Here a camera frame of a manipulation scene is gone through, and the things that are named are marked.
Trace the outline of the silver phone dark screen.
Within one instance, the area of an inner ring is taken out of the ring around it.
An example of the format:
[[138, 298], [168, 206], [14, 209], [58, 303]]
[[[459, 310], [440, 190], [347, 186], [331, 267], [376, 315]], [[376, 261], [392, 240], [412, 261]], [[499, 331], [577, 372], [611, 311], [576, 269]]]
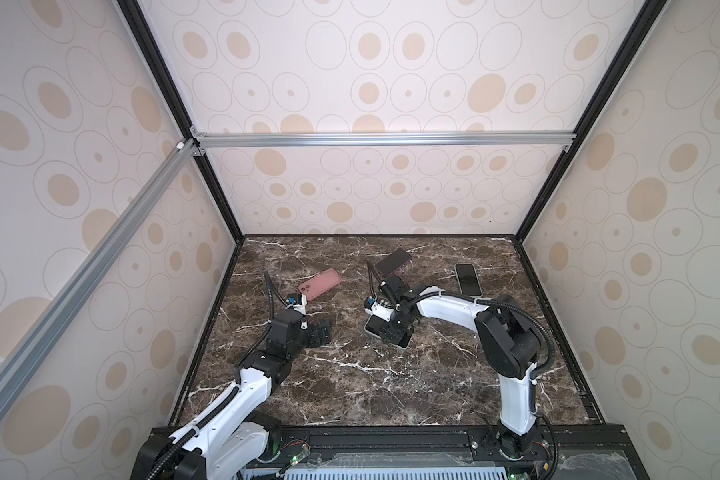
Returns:
[[385, 343], [402, 349], [408, 347], [414, 333], [413, 326], [409, 322], [400, 321], [399, 319], [385, 321], [376, 315], [368, 318], [365, 331]]

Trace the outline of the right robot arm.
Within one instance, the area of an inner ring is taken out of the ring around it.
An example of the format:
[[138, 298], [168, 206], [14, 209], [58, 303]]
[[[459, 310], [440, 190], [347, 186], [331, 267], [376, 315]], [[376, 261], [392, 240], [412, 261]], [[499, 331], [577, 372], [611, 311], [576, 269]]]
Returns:
[[555, 362], [554, 340], [509, 295], [470, 297], [437, 286], [413, 289], [399, 277], [382, 281], [364, 300], [365, 330], [405, 349], [424, 318], [438, 319], [475, 332], [489, 366], [499, 376], [499, 438], [518, 445], [536, 425], [536, 379]]

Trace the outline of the pink phone case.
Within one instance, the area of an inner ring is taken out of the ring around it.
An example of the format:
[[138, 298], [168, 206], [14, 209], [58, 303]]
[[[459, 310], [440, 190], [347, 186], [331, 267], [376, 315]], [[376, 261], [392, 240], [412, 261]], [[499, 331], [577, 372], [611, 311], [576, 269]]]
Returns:
[[338, 272], [335, 269], [330, 268], [300, 284], [298, 286], [298, 290], [308, 301], [313, 301], [334, 287], [340, 285], [341, 282], [342, 279]]

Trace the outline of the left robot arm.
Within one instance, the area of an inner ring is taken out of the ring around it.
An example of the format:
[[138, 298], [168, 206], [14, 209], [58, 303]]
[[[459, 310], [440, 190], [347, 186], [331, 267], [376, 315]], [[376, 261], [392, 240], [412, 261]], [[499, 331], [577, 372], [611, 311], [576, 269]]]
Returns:
[[286, 307], [241, 359], [235, 380], [198, 416], [169, 433], [157, 431], [138, 451], [132, 479], [231, 479], [265, 452], [279, 455], [271, 429], [250, 420], [290, 374], [305, 349], [331, 342], [333, 322]]

